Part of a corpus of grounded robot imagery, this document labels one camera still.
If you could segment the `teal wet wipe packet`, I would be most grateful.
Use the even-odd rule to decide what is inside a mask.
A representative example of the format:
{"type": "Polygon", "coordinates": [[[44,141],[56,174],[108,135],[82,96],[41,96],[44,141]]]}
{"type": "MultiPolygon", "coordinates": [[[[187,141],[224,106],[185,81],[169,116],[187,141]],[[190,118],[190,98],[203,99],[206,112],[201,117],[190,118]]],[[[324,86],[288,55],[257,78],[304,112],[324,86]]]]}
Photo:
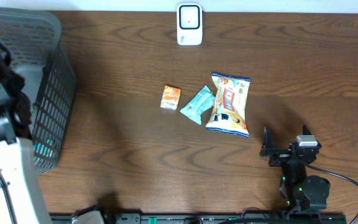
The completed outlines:
{"type": "Polygon", "coordinates": [[[180,113],[201,125],[201,115],[214,105],[215,96],[213,92],[205,85],[197,95],[180,110],[180,113]]]}

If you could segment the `orange tissue pack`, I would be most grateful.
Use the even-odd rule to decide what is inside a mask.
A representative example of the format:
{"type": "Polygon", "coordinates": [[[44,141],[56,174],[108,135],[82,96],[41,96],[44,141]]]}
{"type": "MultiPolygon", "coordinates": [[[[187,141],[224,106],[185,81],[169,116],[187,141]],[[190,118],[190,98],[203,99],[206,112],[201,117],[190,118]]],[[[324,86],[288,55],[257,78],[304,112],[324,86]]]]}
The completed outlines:
{"type": "Polygon", "coordinates": [[[166,110],[176,110],[180,100],[181,89],[165,85],[160,107],[166,110]]]}

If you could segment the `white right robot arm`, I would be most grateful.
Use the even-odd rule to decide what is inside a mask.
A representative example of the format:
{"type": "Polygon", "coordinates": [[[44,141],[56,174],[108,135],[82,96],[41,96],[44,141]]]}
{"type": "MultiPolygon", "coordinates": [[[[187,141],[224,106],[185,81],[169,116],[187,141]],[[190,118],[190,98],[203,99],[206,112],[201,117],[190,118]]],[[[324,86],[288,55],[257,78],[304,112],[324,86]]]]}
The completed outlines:
{"type": "Polygon", "coordinates": [[[268,157],[270,167],[280,167],[280,191],[287,199],[286,216],[301,213],[319,213],[327,208],[330,183],[317,175],[308,175],[306,166],[316,160],[322,145],[307,126],[303,133],[290,143],[288,149],[277,149],[268,127],[264,127],[264,140],[260,156],[268,157]]]}

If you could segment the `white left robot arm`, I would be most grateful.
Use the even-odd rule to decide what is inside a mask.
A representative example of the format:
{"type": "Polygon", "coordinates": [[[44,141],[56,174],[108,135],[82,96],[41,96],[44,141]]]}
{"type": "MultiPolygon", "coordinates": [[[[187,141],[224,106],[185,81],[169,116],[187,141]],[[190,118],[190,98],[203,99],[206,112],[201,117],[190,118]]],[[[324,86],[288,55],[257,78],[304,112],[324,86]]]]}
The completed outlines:
{"type": "Polygon", "coordinates": [[[0,223],[51,223],[35,172],[25,80],[0,43],[0,223]]]}

